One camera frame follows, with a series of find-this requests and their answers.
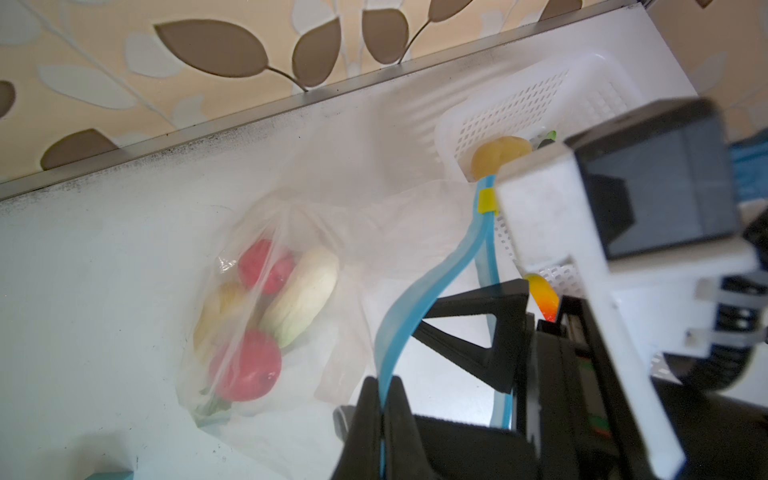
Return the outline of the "white plastic basket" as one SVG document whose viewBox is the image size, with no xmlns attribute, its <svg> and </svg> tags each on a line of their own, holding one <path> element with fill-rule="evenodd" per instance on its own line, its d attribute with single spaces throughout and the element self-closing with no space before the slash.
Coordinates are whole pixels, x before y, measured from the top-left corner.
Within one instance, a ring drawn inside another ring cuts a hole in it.
<svg viewBox="0 0 768 480">
<path fill-rule="evenodd" d="M 607 53 L 579 53 L 535 63 L 497 79 L 449 108 L 437 121 L 435 147 L 451 179 L 472 181 L 483 144 L 505 136 L 562 142 L 643 106 L 626 69 Z"/>
</svg>

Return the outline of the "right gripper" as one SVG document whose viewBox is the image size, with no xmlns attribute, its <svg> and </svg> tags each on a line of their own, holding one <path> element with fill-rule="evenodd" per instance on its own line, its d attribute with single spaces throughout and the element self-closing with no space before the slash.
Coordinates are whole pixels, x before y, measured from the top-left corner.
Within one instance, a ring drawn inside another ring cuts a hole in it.
<svg viewBox="0 0 768 480">
<path fill-rule="evenodd" d="M 529 283 L 514 279 L 438 299 L 412 337 L 493 390 L 521 375 Z M 540 322 L 528 363 L 528 418 L 518 434 L 414 415 L 434 479 L 652 479 L 616 369 L 586 300 L 566 296 Z M 685 456 L 678 479 L 764 479 L 767 410 L 655 379 Z M 381 477 L 384 478 L 382 414 Z"/>
</svg>

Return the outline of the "green leafy vegetable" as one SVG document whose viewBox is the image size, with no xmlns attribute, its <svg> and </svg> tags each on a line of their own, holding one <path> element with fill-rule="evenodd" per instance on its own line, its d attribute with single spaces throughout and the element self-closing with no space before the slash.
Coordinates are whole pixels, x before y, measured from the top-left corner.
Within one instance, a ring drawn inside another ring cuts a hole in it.
<svg viewBox="0 0 768 480">
<path fill-rule="evenodd" d="M 192 417 L 198 426 L 204 425 L 210 423 L 218 414 L 228 412 L 231 405 L 231 401 L 213 394 L 204 398 L 202 403 L 192 410 Z"/>
</svg>

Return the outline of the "clear zip top bag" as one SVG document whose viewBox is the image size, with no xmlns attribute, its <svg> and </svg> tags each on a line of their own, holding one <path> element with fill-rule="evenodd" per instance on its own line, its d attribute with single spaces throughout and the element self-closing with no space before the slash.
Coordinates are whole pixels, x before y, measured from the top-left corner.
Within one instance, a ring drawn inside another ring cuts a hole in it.
<svg viewBox="0 0 768 480">
<path fill-rule="evenodd" d="M 213 262 L 177 395 L 196 426 L 274 479 L 325 478 L 333 412 L 391 380 L 416 317 L 469 267 L 499 280 L 494 179 L 432 181 L 368 205 L 257 201 Z"/>
</svg>

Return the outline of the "red yellow mango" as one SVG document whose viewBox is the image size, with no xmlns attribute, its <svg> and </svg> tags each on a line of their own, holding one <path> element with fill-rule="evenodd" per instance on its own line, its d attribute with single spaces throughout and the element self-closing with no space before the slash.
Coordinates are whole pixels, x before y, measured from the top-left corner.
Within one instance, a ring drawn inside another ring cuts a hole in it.
<svg viewBox="0 0 768 480">
<path fill-rule="evenodd" d="M 560 306 L 560 297 L 541 275 L 526 274 L 524 279 L 529 283 L 529 292 L 538 306 L 543 318 L 554 323 Z"/>
</svg>

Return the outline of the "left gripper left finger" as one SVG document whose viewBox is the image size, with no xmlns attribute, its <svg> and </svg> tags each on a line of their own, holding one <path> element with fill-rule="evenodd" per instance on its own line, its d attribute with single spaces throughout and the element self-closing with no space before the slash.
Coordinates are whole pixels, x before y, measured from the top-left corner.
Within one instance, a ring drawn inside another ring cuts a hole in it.
<svg viewBox="0 0 768 480">
<path fill-rule="evenodd" d="M 367 377 L 355 406 L 344 405 L 333 412 L 334 428 L 344 446 L 331 479 L 381 477 L 382 410 L 378 380 Z"/>
</svg>

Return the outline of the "small red apple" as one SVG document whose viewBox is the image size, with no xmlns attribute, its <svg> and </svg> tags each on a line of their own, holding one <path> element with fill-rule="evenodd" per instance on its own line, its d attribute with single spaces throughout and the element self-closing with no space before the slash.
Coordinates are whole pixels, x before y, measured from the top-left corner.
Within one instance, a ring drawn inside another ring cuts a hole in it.
<svg viewBox="0 0 768 480">
<path fill-rule="evenodd" d="M 240 257 L 237 264 L 240 282 L 248 289 L 262 284 L 262 292 L 277 294 L 295 268 L 292 253 L 278 248 L 271 240 L 260 239 Z"/>
</svg>

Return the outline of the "teal block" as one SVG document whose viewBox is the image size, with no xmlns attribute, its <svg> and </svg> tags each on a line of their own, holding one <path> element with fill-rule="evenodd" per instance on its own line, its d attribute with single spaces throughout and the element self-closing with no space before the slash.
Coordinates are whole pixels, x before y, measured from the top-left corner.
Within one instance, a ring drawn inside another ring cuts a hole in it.
<svg viewBox="0 0 768 480">
<path fill-rule="evenodd" d="M 109 471 L 109 472 L 95 472 L 85 480 L 133 480 L 133 471 Z"/>
</svg>

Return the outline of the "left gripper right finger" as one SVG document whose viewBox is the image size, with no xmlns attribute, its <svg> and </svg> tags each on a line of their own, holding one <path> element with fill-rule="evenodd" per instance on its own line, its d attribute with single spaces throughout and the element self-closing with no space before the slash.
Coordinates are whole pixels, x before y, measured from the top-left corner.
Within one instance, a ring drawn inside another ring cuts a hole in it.
<svg viewBox="0 0 768 480">
<path fill-rule="evenodd" d="M 392 378 L 383 411 L 384 478 L 434 479 L 401 379 Z"/>
</svg>

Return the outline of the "yellow potato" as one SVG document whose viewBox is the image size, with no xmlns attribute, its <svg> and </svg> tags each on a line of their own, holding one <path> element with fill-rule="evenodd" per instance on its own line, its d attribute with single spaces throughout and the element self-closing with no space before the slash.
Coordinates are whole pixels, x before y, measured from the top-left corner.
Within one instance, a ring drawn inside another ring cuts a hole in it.
<svg viewBox="0 0 768 480">
<path fill-rule="evenodd" d="M 496 175 L 503 165 L 532 151 L 530 141 L 521 137 L 504 136 L 492 140 L 475 151 L 471 161 L 471 174 L 475 180 Z"/>
<path fill-rule="evenodd" d="M 225 339 L 246 298 L 247 290 L 235 282 L 222 283 L 209 292 L 193 331 L 196 353 L 208 350 Z"/>
</svg>

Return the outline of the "white green cucumber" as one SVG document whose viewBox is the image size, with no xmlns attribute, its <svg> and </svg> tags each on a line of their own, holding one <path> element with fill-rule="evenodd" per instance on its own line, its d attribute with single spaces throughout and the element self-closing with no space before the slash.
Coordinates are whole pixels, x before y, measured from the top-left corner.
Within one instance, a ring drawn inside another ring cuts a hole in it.
<svg viewBox="0 0 768 480">
<path fill-rule="evenodd" d="M 340 261 L 324 246 L 306 251 L 286 284 L 264 312 L 258 327 L 280 349 L 292 344 L 314 321 L 330 299 Z"/>
</svg>

